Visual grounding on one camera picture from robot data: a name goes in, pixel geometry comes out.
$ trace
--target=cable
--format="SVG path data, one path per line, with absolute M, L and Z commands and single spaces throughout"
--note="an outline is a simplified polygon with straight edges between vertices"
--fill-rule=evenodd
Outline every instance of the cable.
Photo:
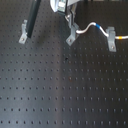
M 96 24 L 95 22 L 91 22 L 91 23 L 87 26 L 87 28 L 84 29 L 84 30 L 77 30 L 76 33 L 77 33 L 77 34 L 83 34 L 83 33 L 87 32 L 87 30 L 88 30 L 91 26 L 96 26 L 98 29 L 100 29 L 100 30 L 102 31 L 102 33 L 103 33 L 106 37 L 109 36 L 109 35 L 103 30 L 103 28 L 102 28 L 100 25 Z
M 77 33 L 77 34 L 83 34 L 83 33 L 87 32 L 87 30 L 88 30 L 91 26 L 96 26 L 98 29 L 100 29 L 100 30 L 102 31 L 102 33 L 103 33 L 106 37 L 109 37 L 109 34 L 107 34 L 107 33 L 103 30 L 103 28 L 102 28 L 100 25 L 98 25 L 97 23 L 95 23 L 95 22 L 91 22 L 91 23 L 87 26 L 87 28 L 84 29 L 84 30 L 77 30 L 76 33 Z M 128 39 L 128 36 L 116 36 L 115 39 L 117 39 L 117 40 Z
M 116 36 L 115 39 L 117 40 L 128 39 L 128 36 Z

